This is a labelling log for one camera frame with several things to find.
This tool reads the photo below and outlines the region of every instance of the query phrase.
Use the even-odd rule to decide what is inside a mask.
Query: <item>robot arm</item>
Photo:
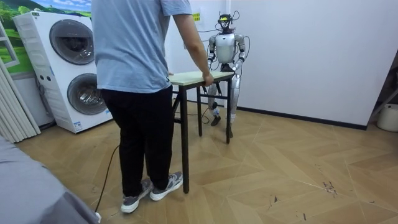
[[[213,35],[209,39],[209,49],[210,53],[207,58],[207,64],[209,68],[211,67],[211,64],[213,63],[214,59],[216,58],[215,50],[216,50],[216,35]]]
[[[239,69],[243,62],[246,59],[246,46],[244,44],[244,36],[242,34],[236,34],[235,35],[235,40],[238,43],[238,47],[239,47],[239,59],[238,61],[235,63],[234,67],[232,68],[234,71],[236,71],[237,69]]]

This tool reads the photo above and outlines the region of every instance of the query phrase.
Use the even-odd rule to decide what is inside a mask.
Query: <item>wooden floor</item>
[[[190,193],[181,188],[160,202],[145,198],[123,215],[115,156],[99,208],[103,223],[398,223],[397,134],[238,111],[226,145],[225,119],[204,125],[202,138],[196,116],[189,119]],[[174,136],[171,171],[182,167],[178,124]],[[95,208],[118,143],[111,121],[77,135],[50,128],[18,146]]]

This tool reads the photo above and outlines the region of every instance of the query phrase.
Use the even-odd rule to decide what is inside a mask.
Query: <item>hand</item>
[[[211,84],[213,84],[214,79],[213,79],[213,76],[211,75],[210,72],[209,73],[203,73],[202,76],[203,76],[203,79],[205,81],[205,86],[210,86]]]

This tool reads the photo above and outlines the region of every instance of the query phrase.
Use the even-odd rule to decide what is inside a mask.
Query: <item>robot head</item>
[[[229,25],[233,23],[233,18],[230,14],[222,14],[220,15],[220,19],[218,19],[218,24],[223,29],[223,33],[232,33],[233,30],[229,28]]]

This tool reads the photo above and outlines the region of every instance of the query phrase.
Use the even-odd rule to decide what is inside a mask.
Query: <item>tabletop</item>
[[[228,75],[232,75],[233,72],[211,72],[213,78],[222,78]],[[183,73],[176,73],[174,75],[169,76],[170,82],[173,85],[179,86],[187,86],[194,83],[201,83],[203,82],[202,72],[183,72]]]

